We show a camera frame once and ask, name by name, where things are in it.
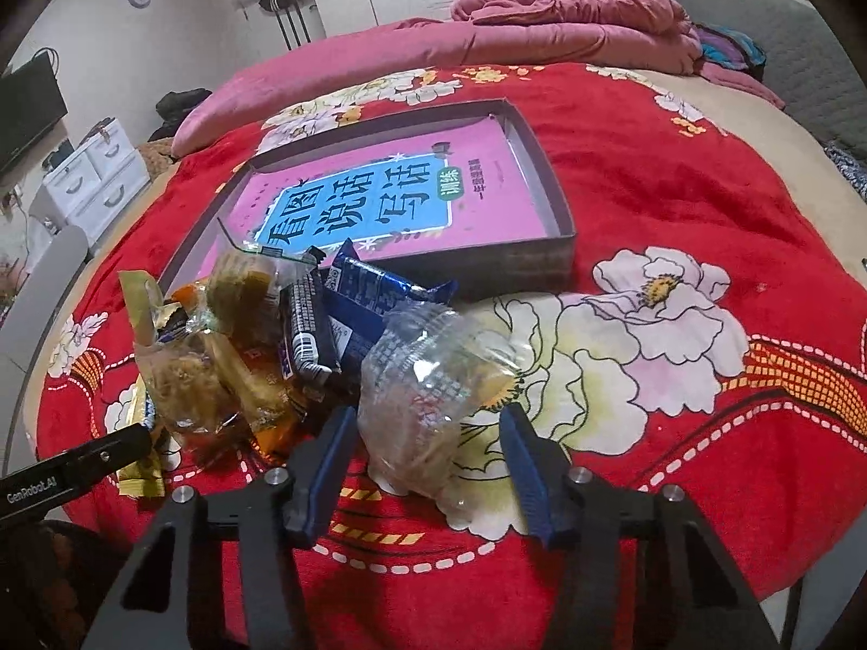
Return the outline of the clear bag of crackers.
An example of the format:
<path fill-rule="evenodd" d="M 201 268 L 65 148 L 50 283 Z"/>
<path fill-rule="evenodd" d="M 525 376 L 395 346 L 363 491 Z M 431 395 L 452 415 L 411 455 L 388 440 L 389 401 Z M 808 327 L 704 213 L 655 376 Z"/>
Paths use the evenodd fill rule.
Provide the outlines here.
<path fill-rule="evenodd" d="M 405 300 L 361 363 L 359 431 L 369 474 L 398 493 L 463 509 L 462 422 L 516 385 L 529 345 L 438 302 Z"/>

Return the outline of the clear bag brown cake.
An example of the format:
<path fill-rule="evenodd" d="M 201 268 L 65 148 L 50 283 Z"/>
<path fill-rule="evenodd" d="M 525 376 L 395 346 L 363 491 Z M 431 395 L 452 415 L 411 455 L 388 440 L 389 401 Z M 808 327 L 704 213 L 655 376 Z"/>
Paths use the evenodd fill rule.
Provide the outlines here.
<path fill-rule="evenodd" d="M 219 254 L 206 277 L 172 295 L 163 294 L 179 308 L 160 331 L 163 349 L 157 355 L 150 393 L 166 428 L 185 446 L 222 447 L 251 434 L 237 399 L 219 379 L 204 335 L 222 333 L 238 349 L 275 346 L 281 364 L 279 292 L 303 269 L 301 257 L 272 258 L 229 248 Z M 283 378 L 309 414 L 309 387 L 281 367 Z"/>

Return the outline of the dark blue wafer packet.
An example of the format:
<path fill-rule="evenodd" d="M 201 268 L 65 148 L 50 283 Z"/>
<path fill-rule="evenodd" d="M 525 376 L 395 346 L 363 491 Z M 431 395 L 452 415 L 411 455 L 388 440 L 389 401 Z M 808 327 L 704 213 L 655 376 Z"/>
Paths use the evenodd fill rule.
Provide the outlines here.
<path fill-rule="evenodd" d="M 361 261 L 351 239 L 334 255 L 323 284 L 323 305 L 331 319 L 339 365 L 350 379 L 385 330 L 385 315 L 404 301 L 446 304 L 456 295 L 454 280 L 433 288 Z"/>

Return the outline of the gold snack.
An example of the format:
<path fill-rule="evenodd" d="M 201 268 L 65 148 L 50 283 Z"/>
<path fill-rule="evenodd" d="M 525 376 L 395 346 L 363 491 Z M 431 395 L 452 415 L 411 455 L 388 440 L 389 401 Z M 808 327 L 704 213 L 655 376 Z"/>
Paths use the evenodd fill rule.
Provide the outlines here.
<path fill-rule="evenodd" d="M 138 368 L 132 409 L 126 422 L 143 426 L 148 431 L 151 451 L 143 459 L 118 471 L 118 489 L 122 496 L 131 499 L 163 499 L 166 496 L 167 465 L 163 462 L 161 447 L 172 437 L 157 414 L 150 391 L 157 355 L 163 349 L 159 343 L 160 331 L 165 329 L 179 305 L 165 300 L 157 280 L 147 271 L 121 271 L 119 282 L 132 329 L 132 355 Z"/>

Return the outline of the orange snack packet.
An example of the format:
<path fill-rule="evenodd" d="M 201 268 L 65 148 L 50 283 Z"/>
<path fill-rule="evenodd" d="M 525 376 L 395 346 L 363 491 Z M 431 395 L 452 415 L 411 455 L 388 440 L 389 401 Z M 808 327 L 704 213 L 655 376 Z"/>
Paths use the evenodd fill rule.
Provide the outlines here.
<path fill-rule="evenodd" d="M 275 346 L 238 349 L 218 331 L 206 333 L 204 343 L 219 379 L 237 399 L 258 451 L 273 461 L 287 459 L 306 410 L 283 378 Z"/>

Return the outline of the black snickers bar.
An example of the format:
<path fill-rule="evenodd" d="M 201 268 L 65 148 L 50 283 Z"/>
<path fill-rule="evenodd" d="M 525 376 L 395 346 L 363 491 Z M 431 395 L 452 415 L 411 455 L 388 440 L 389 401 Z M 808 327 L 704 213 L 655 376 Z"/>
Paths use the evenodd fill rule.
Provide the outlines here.
<path fill-rule="evenodd" d="M 331 319 L 323 302 L 325 286 L 319 264 L 325 253 L 309 246 L 303 258 L 304 269 L 279 294 L 283 352 L 293 376 L 324 386 L 341 371 Z"/>

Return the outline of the grey shallow cardboard box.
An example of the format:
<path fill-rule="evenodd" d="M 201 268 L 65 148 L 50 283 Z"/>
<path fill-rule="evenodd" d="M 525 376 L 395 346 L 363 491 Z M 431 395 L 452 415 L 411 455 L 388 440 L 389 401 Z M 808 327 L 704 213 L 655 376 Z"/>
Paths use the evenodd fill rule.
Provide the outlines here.
<path fill-rule="evenodd" d="M 357 255 L 366 263 L 413 280 L 419 285 L 435 286 L 454 280 L 457 283 L 458 299 L 462 301 L 482 300 L 488 296 L 525 290 L 567 289 L 576 254 L 574 221 L 564 192 L 541 144 L 519 110 L 507 101 L 463 101 L 445 106 L 410 109 L 407 112 L 385 114 L 378 119 L 363 120 L 289 144 L 297 145 L 301 151 L 309 153 L 319 139 L 329 144 L 348 141 L 354 128 L 361 129 L 365 134 L 380 134 L 386 131 L 391 119 L 404 118 L 409 125 L 439 125 L 448 120 L 464 119 L 475 114 L 498 114 L 514 128 L 522 150 L 532 161 L 533 169 L 539 173 L 547 190 L 548 202 L 557 220 L 557 233 L 554 238 L 478 246 L 435 254 L 416 254 L 382 261 L 366 261 Z M 202 218 L 186 235 L 160 276 L 161 289 L 171 292 L 192 280 L 208 275 L 221 250 L 225 250 L 231 242 L 242 244 L 232 238 L 219 238 L 217 215 L 222 205 L 227 202 L 229 194 L 240 183 L 242 172 L 251 169 L 254 157 L 246 161 L 232 176 L 225 190 L 217 194 Z"/>

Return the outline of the red floral blanket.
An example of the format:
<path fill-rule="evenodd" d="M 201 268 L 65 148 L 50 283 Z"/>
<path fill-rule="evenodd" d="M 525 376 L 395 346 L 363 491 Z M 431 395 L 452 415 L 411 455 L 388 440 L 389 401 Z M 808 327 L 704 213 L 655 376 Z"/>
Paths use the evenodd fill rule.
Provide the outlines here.
<path fill-rule="evenodd" d="M 592 64 L 410 68 L 229 120 L 97 263 L 48 361 L 38 455 L 120 426 L 141 383 L 118 271 L 158 275 L 269 128 L 289 141 L 388 113 L 504 99 L 541 141 L 576 227 L 565 294 L 483 301 L 530 346 L 518 401 L 536 431 L 616 486 L 695 497 L 760 600 L 798 580 L 865 508 L 865 287 L 789 195 L 839 174 L 809 134 L 701 79 Z M 481 511 L 458 522 L 353 462 L 325 540 L 297 559 L 322 648 L 539 648 L 563 555 L 547 555 L 506 477 L 497 414 L 456 458 Z"/>

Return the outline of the pink blue chinese book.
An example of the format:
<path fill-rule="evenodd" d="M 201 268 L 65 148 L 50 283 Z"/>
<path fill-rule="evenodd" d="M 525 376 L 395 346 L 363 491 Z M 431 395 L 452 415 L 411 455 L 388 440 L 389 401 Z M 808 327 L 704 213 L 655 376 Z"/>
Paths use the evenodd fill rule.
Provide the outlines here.
<path fill-rule="evenodd" d="M 348 141 L 254 157 L 217 235 L 299 254 L 351 242 L 366 261 L 551 239 L 557 220 L 514 128 L 498 114 L 439 125 L 391 119 Z"/>

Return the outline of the white drawer cabinet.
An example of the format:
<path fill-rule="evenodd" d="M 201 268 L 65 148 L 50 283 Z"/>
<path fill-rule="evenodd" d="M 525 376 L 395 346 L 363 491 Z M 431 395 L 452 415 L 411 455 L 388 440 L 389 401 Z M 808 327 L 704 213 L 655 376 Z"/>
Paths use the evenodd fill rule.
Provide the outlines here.
<path fill-rule="evenodd" d="M 148 184 L 140 151 L 119 120 L 107 118 L 44 176 L 28 214 L 50 233 L 76 226 L 95 248 Z"/>

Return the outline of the dark clothes pile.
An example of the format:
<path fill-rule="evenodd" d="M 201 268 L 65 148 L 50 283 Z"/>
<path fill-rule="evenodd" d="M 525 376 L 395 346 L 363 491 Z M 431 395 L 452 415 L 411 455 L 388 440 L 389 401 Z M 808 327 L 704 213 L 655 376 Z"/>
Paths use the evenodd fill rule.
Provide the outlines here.
<path fill-rule="evenodd" d="M 192 110 L 207 100 L 212 91 L 207 88 L 194 88 L 188 91 L 166 93 L 154 106 L 161 124 L 148 139 L 150 142 L 175 137 L 176 131 Z"/>

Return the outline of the pink quilt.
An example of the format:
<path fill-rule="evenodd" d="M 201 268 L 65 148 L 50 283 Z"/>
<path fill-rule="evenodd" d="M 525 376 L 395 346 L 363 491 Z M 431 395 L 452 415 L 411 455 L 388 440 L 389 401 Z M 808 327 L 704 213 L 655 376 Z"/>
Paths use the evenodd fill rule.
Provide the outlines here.
<path fill-rule="evenodd" d="M 186 116 L 172 151 L 184 157 L 291 104 L 403 70 L 564 62 L 700 75 L 782 103 L 752 76 L 707 62 L 676 0 L 452 0 L 446 21 L 411 18 L 328 37 L 240 70 Z"/>

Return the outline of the purple teal clothes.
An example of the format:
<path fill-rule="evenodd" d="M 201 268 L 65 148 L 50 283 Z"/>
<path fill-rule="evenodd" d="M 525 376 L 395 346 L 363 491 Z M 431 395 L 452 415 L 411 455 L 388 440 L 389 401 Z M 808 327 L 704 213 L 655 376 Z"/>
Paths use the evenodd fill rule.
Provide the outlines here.
<path fill-rule="evenodd" d="M 702 56 L 720 68 L 736 70 L 762 81 L 766 52 L 747 34 L 716 25 L 696 24 Z"/>

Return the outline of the grey padded headboard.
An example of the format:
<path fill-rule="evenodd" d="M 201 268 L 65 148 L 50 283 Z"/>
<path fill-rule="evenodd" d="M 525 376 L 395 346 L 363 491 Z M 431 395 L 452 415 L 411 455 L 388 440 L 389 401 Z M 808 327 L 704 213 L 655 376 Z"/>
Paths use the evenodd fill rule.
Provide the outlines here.
<path fill-rule="evenodd" d="M 824 19 L 797 0 L 677 0 L 696 24 L 751 37 L 767 56 L 762 80 L 823 144 L 865 157 L 865 85 Z"/>

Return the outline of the black wall television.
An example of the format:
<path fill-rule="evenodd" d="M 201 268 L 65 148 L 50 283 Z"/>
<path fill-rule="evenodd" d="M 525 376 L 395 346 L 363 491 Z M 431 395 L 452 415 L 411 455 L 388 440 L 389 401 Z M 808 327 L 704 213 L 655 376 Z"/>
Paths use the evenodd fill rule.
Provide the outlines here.
<path fill-rule="evenodd" d="M 47 53 L 41 53 L 0 84 L 2 173 L 18 165 L 68 113 Z"/>

